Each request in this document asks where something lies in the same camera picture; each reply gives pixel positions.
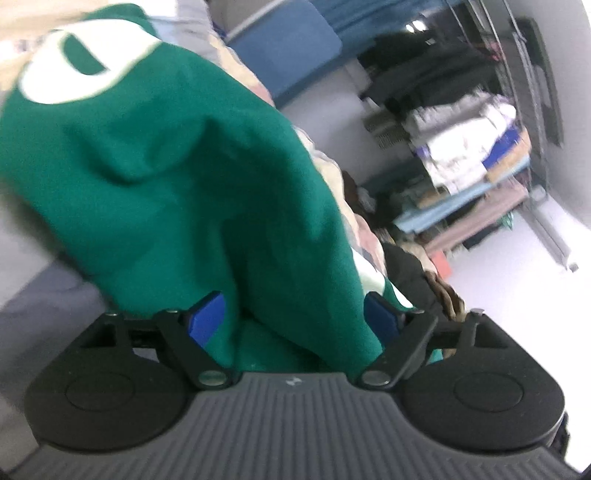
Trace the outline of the dark jacket on bed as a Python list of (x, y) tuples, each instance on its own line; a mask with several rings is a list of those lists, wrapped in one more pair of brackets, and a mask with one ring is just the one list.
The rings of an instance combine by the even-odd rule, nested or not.
[(384, 243), (388, 278), (411, 303), (441, 320), (464, 322), (465, 302), (439, 274), (425, 270), (420, 260), (392, 243)]

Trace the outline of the black hanging garments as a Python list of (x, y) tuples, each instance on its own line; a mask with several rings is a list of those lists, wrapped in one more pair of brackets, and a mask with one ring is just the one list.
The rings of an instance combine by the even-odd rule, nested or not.
[(460, 100), (496, 74), (497, 54), (428, 32), (385, 34), (360, 56), (370, 85), (360, 94), (405, 119), (421, 107)]

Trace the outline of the metal clothes rack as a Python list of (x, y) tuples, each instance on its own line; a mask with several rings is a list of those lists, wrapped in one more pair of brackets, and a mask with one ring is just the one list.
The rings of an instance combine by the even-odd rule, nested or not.
[(521, 207), (522, 215), (543, 243), (553, 259), (570, 272), (579, 265), (567, 242), (553, 225), (549, 214), (542, 206), (550, 198), (550, 170), (547, 156), (547, 135), (543, 117), (542, 96), (535, 69), (527, 50), (527, 40), (517, 20), (505, 1), (503, 6), (509, 17), (506, 33), (497, 30), (491, 14), (483, 1), (462, 3), (482, 40), (484, 48), (497, 56), (498, 83), (503, 93), (512, 98), (517, 109), (517, 119), (530, 137), (530, 166), (527, 174), (529, 199)]

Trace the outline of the blue curtain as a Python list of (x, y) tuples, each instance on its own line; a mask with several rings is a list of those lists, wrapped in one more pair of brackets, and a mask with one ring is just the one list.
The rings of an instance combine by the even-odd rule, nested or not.
[(317, 0), (312, 5), (342, 41), (342, 52), (360, 53), (382, 34), (403, 30), (422, 14), (458, 1), (439, 0)]

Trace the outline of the blue chair cushion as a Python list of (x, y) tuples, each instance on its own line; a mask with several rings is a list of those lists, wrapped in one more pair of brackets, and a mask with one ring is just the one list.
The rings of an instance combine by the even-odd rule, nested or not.
[(226, 44), (283, 107), (339, 57), (342, 41), (314, 4), (273, 1), (228, 33)]

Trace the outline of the pastel patchwork bed cover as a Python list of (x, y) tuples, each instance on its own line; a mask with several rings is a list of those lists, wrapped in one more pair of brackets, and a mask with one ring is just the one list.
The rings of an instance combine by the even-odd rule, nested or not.
[[(25, 34), (47, 33), (50, 27), (75, 22), (83, 13), (108, 3), (59, 2), (55, 4), (57, 17), (51, 13), (49, 17), (25, 19), (24, 10), (2, 7), (1, 20), (9, 20), (11, 28), (17, 20), (26, 20), (22, 28), (17, 28), (17, 37), (7, 41), (24, 40)], [(163, 40), (211, 61), (269, 103), (269, 92), (256, 75), (229, 47), (222, 46), (205, 1), (170, 2), (172, 13), (165, 13), (164, 6), (148, 6), (148, 1), (131, 1), (146, 11)], [(376, 235), (370, 233), (361, 216), (353, 220), (353, 210), (345, 206), (344, 180), (338, 164), (318, 150), (304, 130), (294, 129), (342, 210), (349, 243), (358, 252), (353, 258), (363, 291), (384, 293), (388, 287), (403, 298), (387, 280), (385, 254)], [(56, 245), (33, 211), (1, 184), (1, 457), (8, 458), (1, 464), (5, 466), (20, 462), (14, 458), (37, 448), (22, 411), (27, 385), (106, 308), (96, 287), (83, 280), (66, 260), (58, 258)]]

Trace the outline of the green hooded sweatshirt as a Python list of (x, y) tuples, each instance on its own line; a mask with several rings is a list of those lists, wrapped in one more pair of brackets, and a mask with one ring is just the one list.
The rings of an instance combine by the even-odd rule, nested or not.
[(359, 374), (380, 294), (415, 306), (349, 240), (331, 164), (221, 67), (133, 4), (47, 28), (1, 115), (1, 180), (119, 309), (217, 291), (206, 351), (238, 371)]

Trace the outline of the stack of folded clothes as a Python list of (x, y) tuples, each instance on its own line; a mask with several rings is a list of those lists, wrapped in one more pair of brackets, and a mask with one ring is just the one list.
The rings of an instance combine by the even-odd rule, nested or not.
[(361, 189), (360, 201), (374, 226), (420, 236), (429, 253), (465, 242), (529, 196), (516, 177), (529, 164), (529, 133), (503, 95), (477, 89), (400, 122), (381, 112), (366, 126), (411, 157)]

